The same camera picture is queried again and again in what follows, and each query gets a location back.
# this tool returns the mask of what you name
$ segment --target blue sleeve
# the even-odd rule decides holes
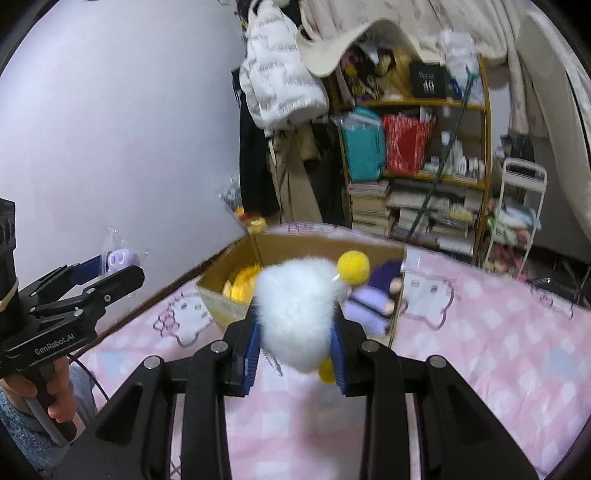
[[[96,415],[92,395],[93,383],[77,365],[70,366],[70,379],[74,385],[74,396],[78,401],[78,415],[88,425]],[[51,478],[54,468],[66,454],[65,448],[58,447],[35,417],[18,411],[0,389],[0,419],[23,455],[43,478]]]

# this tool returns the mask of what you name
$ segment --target white puffer jacket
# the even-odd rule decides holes
[[[296,25],[272,0],[251,3],[240,86],[255,124],[269,133],[290,129],[329,109],[322,82],[302,62],[296,32]]]

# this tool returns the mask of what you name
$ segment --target human hand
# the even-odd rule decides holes
[[[47,392],[53,395],[56,401],[47,409],[47,414],[58,423],[63,423],[74,418],[77,403],[73,395],[74,387],[70,382],[70,365],[67,358],[54,360],[53,366],[56,372],[47,382]],[[33,382],[22,374],[14,374],[0,380],[0,387],[17,410],[31,413],[25,398],[37,396],[37,387]]]

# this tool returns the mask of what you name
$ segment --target pink bedsheet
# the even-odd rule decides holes
[[[382,242],[318,225],[275,231]],[[591,413],[591,313],[422,249],[408,249],[407,271],[409,305],[398,322],[394,350],[421,360],[435,353],[445,356],[539,473],[547,475]],[[424,284],[433,295],[429,302],[412,290]],[[167,361],[190,356],[219,337],[194,284],[188,283],[87,352],[82,361],[112,394],[146,356]],[[279,377],[261,357],[251,395],[226,400],[234,478],[358,478],[365,400],[345,399],[315,375],[283,370]],[[99,393],[95,398],[99,407],[104,405]],[[172,470],[178,472],[180,414],[176,424]],[[410,425],[415,447],[415,425]],[[419,478],[416,448],[411,450],[413,478]]]

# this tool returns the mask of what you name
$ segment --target bookshelf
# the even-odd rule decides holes
[[[474,235],[473,235],[473,245],[472,245],[472,253],[471,255],[466,255],[465,252],[457,252],[453,250],[448,250],[446,247],[441,247],[439,244],[434,242],[423,242],[418,239],[412,239],[410,244],[419,245],[421,247],[425,247],[428,249],[434,250],[442,250],[444,252],[450,251],[454,253],[461,253],[465,257],[471,257],[472,264],[476,264],[476,257],[478,255],[478,251],[480,249],[480,245],[482,243],[482,239],[484,237],[485,229],[486,229],[486,205],[488,204],[490,198],[490,190],[491,190],[491,174],[492,174],[492,123],[491,123],[491,102],[489,97],[489,83],[488,77],[486,72],[486,65],[482,55],[479,55],[478,62],[480,65],[480,76],[482,78],[482,84],[484,89],[484,104],[474,104],[468,103],[467,110],[476,112],[480,117],[480,135],[479,138],[475,138],[474,135],[471,134],[462,134],[458,135],[458,139],[463,141],[466,137],[471,137],[472,140],[476,140],[479,143],[479,155],[480,158],[484,160],[485,163],[485,177],[482,181],[478,181],[475,179],[471,179],[468,177],[460,177],[460,176],[444,176],[440,179],[440,183],[442,184],[453,184],[461,187],[467,187],[469,189],[475,189],[482,192],[482,204],[480,205],[480,211],[478,212],[478,219],[475,223]],[[330,95],[330,101],[333,109],[334,114],[339,114],[343,111],[347,111],[353,108],[353,105],[347,105],[342,101],[340,90],[338,88],[337,80],[335,74],[329,77],[328,80],[328,91]],[[434,108],[442,108],[442,107],[449,107],[449,108],[460,108],[462,105],[461,102],[455,100],[443,100],[443,99],[419,99],[419,98],[402,98],[402,99],[394,99],[394,100],[369,100],[364,102],[358,102],[354,106],[362,106],[369,109],[378,109],[380,112],[396,112],[399,111],[401,108],[404,107],[412,107],[412,106],[430,106]],[[349,182],[349,173],[348,173],[348,164],[346,158],[346,151],[345,151],[345,144],[343,141],[343,135],[341,130],[339,129],[339,142],[340,142],[340,151],[341,151],[341,158],[343,162],[343,172],[345,176],[345,184]],[[385,171],[382,173],[382,178],[384,179],[391,179],[391,178],[406,178],[406,179],[413,179],[413,180],[421,180],[424,182],[433,181],[435,175],[420,171],[413,175],[405,175],[395,172]],[[352,223],[352,214],[350,210],[350,196],[348,196],[349,203],[346,205],[347,214],[349,218],[349,225]],[[397,240],[403,240],[400,237],[392,236],[392,238]]]

